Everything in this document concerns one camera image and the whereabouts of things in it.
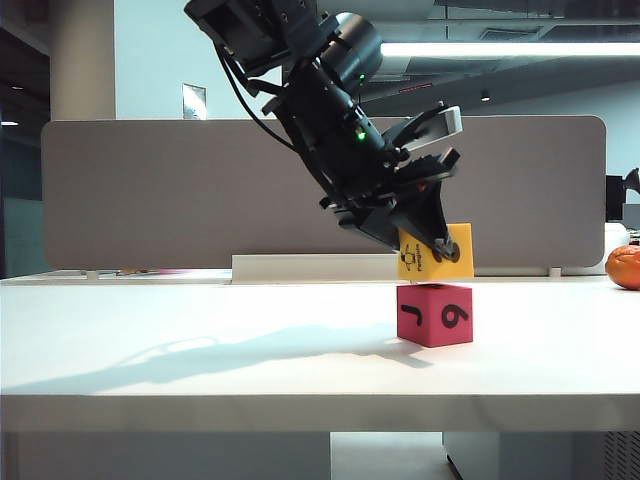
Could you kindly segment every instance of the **wire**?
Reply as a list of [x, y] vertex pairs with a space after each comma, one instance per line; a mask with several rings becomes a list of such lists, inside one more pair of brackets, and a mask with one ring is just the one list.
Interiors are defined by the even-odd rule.
[[256, 122], [260, 128], [262, 128], [265, 132], [267, 132], [267, 134], [269, 134], [275, 140], [280, 142], [282, 145], [298, 153], [298, 151], [295, 149], [295, 147], [291, 143], [287, 142], [284, 138], [282, 138], [273, 130], [271, 130], [269, 127], [267, 127], [267, 125], [262, 120], [260, 120], [255, 113], [253, 113], [253, 110], [251, 110], [251, 107], [249, 107], [247, 102], [244, 100], [244, 97], [242, 96], [242, 93], [240, 92], [240, 89], [236, 84], [235, 77], [231, 74], [229, 65], [227, 64], [227, 59], [222, 53], [222, 47], [219, 47], [216, 45], [216, 53], [218, 54], [218, 58], [220, 59], [220, 64], [222, 65], [222, 69], [224, 70], [224, 73], [227, 75], [227, 78], [229, 79], [231, 88], [233, 88], [233, 91], [236, 94], [236, 97], [238, 97], [238, 100], [240, 101], [240, 103], [242, 104], [246, 112], [249, 114], [249, 116], [253, 119], [253, 121]]

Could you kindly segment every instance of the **floor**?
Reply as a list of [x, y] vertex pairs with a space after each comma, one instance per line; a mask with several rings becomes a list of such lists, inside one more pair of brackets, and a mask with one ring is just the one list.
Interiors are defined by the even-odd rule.
[[456, 480], [441, 433], [332, 433], [331, 480]]

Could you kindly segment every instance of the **white table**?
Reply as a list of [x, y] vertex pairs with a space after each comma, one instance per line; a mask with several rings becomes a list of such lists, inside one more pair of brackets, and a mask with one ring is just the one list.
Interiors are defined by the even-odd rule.
[[426, 349], [395, 337], [390, 284], [4, 284], [3, 429], [640, 428], [640, 292], [463, 285], [475, 341]]

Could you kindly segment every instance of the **orange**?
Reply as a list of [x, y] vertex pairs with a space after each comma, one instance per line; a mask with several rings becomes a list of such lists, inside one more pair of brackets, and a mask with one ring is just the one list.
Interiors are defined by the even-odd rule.
[[605, 270], [609, 278], [621, 287], [640, 290], [640, 246], [616, 248], [609, 255]]

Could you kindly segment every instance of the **fluorescent light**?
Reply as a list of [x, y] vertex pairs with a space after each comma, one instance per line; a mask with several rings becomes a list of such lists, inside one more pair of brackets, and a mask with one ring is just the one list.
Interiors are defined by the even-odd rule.
[[383, 43], [385, 57], [608, 57], [640, 56], [640, 43]]

